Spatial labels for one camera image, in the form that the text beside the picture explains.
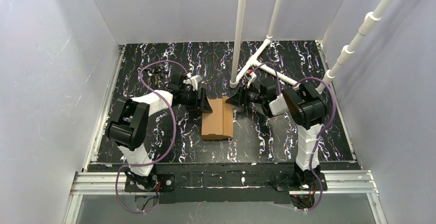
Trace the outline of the brown cardboard box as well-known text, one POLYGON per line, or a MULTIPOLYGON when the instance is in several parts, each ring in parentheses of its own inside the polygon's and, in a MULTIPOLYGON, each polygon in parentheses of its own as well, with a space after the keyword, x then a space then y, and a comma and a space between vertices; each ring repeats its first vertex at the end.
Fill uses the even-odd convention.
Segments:
POLYGON ((212 113, 202 114, 201 138, 219 141, 233 138, 233 106, 227 104, 228 97, 208 99, 212 113))

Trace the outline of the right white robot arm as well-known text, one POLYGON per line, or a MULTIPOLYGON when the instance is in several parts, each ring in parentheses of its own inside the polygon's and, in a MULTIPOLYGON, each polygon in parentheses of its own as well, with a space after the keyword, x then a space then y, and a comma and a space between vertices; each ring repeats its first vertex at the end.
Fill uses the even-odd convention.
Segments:
POLYGON ((269 118, 290 113, 297 125, 298 152, 293 181, 297 185, 311 184, 320 179, 318 138, 336 115, 336 104, 328 105, 325 98, 309 83, 278 90, 274 85, 246 84, 226 100, 233 106, 257 103, 269 118))

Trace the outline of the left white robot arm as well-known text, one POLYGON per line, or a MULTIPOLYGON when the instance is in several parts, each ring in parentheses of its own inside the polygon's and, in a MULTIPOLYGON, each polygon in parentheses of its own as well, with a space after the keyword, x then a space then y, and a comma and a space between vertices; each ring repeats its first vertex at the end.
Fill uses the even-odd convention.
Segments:
POLYGON ((213 111, 205 89, 199 86, 201 80, 199 75, 175 74, 165 90, 116 100, 105 135, 122 151, 135 176, 147 177, 153 167, 144 145, 149 116, 178 105, 202 114, 213 111))

